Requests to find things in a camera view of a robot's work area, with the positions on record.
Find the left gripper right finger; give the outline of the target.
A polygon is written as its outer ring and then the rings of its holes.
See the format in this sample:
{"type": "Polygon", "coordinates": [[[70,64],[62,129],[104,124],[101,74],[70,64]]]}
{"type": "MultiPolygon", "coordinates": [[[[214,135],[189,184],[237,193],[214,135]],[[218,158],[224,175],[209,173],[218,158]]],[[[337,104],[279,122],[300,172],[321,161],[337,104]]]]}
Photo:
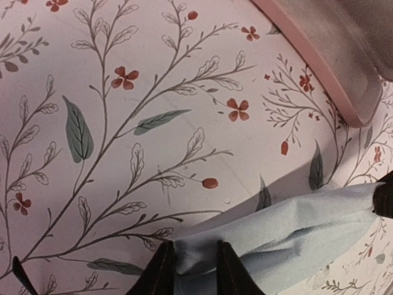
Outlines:
{"type": "Polygon", "coordinates": [[[265,295],[229,242],[217,242],[216,283],[218,295],[265,295]]]}

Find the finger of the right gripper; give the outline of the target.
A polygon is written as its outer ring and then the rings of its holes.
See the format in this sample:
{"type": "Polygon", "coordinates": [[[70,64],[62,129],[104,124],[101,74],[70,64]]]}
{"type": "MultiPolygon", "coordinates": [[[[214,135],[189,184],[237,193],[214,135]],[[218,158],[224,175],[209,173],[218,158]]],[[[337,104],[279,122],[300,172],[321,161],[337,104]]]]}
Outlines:
{"type": "Polygon", "coordinates": [[[373,193],[373,212],[383,218],[393,218],[393,171],[377,181],[373,193]]]}

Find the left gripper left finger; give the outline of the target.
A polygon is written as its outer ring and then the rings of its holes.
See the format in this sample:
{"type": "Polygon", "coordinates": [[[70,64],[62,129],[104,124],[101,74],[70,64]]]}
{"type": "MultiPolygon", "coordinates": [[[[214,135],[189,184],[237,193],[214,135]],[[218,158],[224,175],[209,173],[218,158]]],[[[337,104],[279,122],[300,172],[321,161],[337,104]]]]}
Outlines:
{"type": "Polygon", "coordinates": [[[134,284],[134,294],[174,294],[175,262],[174,243],[163,242],[134,284]]]}

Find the light blue cleaning cloth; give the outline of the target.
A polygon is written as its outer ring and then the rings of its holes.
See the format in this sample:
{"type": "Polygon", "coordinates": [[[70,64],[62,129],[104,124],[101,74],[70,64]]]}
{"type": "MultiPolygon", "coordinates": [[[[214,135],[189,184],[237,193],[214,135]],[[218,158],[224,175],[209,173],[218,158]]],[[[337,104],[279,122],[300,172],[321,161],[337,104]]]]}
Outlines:
{"type": "Polygon", "coordinates": [[[232,208],[176,235],[176,294],[216,293],[216,245],[228,242],[256,284],[276,294],[349,251],[378,214],[384,183],[322,190],[244,213],[232,208]]]}

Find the pink glasses case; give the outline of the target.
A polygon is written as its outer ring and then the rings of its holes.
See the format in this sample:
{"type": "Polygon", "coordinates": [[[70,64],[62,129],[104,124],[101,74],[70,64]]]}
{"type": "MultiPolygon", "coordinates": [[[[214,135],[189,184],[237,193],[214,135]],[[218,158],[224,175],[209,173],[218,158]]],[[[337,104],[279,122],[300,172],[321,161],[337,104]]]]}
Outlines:
{"type": "Polygon", "coordinates": [[[345,122],[368,125],[392,80],[392,1],[255,1],[310,66],[345,122]]]}

